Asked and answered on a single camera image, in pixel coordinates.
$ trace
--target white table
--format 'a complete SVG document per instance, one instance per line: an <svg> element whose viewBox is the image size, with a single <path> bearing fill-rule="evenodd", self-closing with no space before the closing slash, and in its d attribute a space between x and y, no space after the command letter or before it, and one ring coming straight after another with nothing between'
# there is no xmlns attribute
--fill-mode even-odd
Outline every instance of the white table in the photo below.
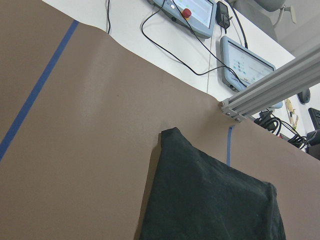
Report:
<svg viewBox="0 0 320 240"><path fill-rule="evenodd" d="M107 15L106 1L104 0L44 0L44 2L82 23L106 30ZM157 10L158 8L148 3L147 0L110 0L111 37L131 52L194 88L212 95L219 101L232 96L234 92L221 81L220 70L197 76L142 35L140 30L142 22ZM233 16L231 9L229 9L229 14ZM238 17L246 34L248 47L252 52L269 61L276 68L294 59L293 55L243 15L239 13ZM203 73L209 68L217 66L217 61L192 33L187 28L173 23L162 11L152 17L145 24L144 29L149 37L185 61L196 72ZM202 40L205 46L216 53L218 57L220 56L220 38L224 34L224 31L215 25L212 38ZM231 20L227 36L243 44L243 36L235 17ZM306 105L301 105L296 96L290 98L300 118L297 131L301 135L314 130L308 114L308 107L320 108L319 98L316 96L318 89L320 89L319 86L311 88L311 101ZM289 121L285 107L277 109L275 115L284 121ZM290 137L288 132L284 131L284 134Z"/></svg>

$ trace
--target red button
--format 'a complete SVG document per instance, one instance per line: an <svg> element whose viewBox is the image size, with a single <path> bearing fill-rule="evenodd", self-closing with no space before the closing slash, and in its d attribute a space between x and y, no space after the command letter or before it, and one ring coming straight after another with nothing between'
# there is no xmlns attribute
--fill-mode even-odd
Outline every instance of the red button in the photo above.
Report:
<svg viewBox="0 0 320 240"><path fill-rule="evenodd" d="M187 19L191 16L191 11L188 9L188 8L185 8L183 11L182 11L182 16Z"/></svg>

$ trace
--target blue line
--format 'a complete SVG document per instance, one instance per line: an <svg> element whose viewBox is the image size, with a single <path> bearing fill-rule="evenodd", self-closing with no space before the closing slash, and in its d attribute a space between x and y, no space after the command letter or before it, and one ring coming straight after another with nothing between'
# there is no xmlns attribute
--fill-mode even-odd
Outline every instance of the blue line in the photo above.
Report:
<svg viewBox="0 0 320 240"><path fill-rule="evenodd" d="M57 61L59 60L62 52L64 51L66 45L68 44L72 34L75 32L79 22L74 20L69 27L68 31L64 35L63 39L61 40L59 46L55 50L53 56L51 57L49 63L45 67L43 73L41 74L40 78L34 85L30 95L26 99L25 103L23 104L22 108L20 109L18 115L15 117L12 125L10 126L8 132L4 136L4 139L2 140L0 144L0 162L2 158L4 157L7 149L10 146L10 143L16 136L19 128L21 127L21 124L24 122L29 110L31 109L32 105L34 104L35 100L37 99L42 87L45 85L48 77L50 76L52 70L54 69Z"/></svg>
<svg viewBox="0 0 320 240"><path fill-rule="evenodd" d="M234 129L234 125L229 127L228 130L228 140L226 145L226 164L230 167L231 166L231 136L232 130Z"/></svg>

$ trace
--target screen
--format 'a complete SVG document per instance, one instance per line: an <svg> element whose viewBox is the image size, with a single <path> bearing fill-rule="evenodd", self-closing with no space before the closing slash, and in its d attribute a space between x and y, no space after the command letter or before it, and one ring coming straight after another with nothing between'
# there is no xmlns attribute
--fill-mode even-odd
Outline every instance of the screen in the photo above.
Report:
<svg viewBox="0 0 320 240"><path fill-rule="evenodd" d="M192 17L208 28L210 27L211 14L214 7L212 3L207 0L176 0L174 2L182 10L189 9Z"/></svg>
<svg viewBox="0 0 320 240"><path fill-rule="evenodd" d="M229 64L244 84L250 85L272 73L274 69L228 41Z"/></svg>

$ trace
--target black mouse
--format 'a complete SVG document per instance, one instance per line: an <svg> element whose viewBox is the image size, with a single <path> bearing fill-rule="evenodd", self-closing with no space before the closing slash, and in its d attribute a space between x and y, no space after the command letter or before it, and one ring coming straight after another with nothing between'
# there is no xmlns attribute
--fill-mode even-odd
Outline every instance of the black mouse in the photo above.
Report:
<svg viewBox="0 0 320 240"><path fill-rule="evenodd" d="M303 90L302 92L299 92L297 94L297 96L298 96L300 103L307 104L310 101L310 96L311 96L310 89L307 88L307 89Z"/></svg>

